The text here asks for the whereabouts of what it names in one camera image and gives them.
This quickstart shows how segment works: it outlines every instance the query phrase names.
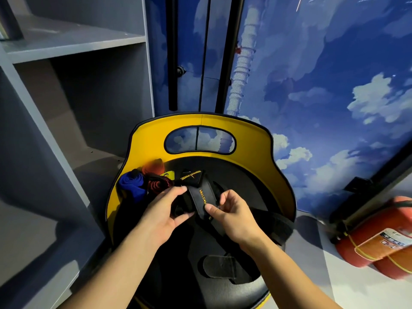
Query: fire extinguisher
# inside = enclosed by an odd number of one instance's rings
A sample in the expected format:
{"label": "fire extinguisher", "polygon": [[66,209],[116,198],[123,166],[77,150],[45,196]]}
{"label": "fire extinguisher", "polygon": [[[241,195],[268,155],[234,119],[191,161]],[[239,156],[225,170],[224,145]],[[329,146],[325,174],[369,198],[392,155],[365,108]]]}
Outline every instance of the fire extinguisher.
{"label": "fire extinguisher", "polygon": [[378,271],[391,279],[399,280],[412,274],[412,246],[375,261]]}
{"label": "fire extinguisher", "polygon": [[394,197],[345,237],[336,250],[351,265],[365,267],[412,245],[412,198]]}

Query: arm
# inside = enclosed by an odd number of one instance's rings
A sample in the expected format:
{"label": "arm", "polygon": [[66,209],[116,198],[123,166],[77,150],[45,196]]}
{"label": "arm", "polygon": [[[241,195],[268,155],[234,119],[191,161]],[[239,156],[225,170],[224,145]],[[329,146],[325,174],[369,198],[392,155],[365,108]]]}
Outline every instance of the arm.
{"label": "arm", "polygon": [[341,309],[257,225],[246,202],[233,190],[222,193],[220,209],[206,211],[255,261],[280,309]]}
{"label": "arm", "polygon": [[193,214],[170,217],[173,200],[186,190],[186,187],[173,187],[159,194],[96,275],[59,309],[125,309],[157,249]]}

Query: sky mural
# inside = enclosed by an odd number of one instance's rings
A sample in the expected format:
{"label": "sky mural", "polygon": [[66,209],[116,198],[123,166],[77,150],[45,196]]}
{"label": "sky mural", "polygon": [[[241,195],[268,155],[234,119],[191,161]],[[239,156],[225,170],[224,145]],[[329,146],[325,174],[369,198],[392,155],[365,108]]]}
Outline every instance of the sky mural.
{"label": "sky mural", "polygon": [[[168,113],[161,1],[146,1],[157,115]],[[181,3],[179,111],[197,111],[207,0]],[[229,10],[212,0],[203,111],[216,101]],[[411,139],[412,0],[245,0],[238,39],[226,113],[271,131],[299,209],[327,217],[353,177],[371,177]]]}

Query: shelf compartment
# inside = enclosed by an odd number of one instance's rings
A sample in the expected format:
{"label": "shelf compartment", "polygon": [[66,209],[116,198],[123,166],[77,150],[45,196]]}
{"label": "shelf compartment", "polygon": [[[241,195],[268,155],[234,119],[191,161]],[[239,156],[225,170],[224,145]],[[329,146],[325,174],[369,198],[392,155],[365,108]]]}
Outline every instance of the shelf compartment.
{"label": "shelf compartment", "polygon": [[24,39],[2,42],[13,64],[146,41],[144,35],[33,15],[17,15],[16,18]]}

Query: hand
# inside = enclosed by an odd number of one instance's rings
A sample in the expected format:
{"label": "hand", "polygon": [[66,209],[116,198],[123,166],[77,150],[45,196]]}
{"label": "hand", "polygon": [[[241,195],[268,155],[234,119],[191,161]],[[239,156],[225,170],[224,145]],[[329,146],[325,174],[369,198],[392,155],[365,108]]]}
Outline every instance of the hand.
{"label": "hand", "polygon": [[206,204],[205,209],[222,223],[227,236],[245,252],[250,244],[265,235],[256,223],[248,204],[231,189],[220,195],[220,209],[211,204]]}
{"label": "hand", "polygon": [[171,217],[171,205],[178,195],[188,190],[187,187],[172,187],[164,190],[149,204],[136,228],[147,229],[150,240],[157,248],[166,242],[173,230],[185,222],[194,213],[184,213],[176,218]]}

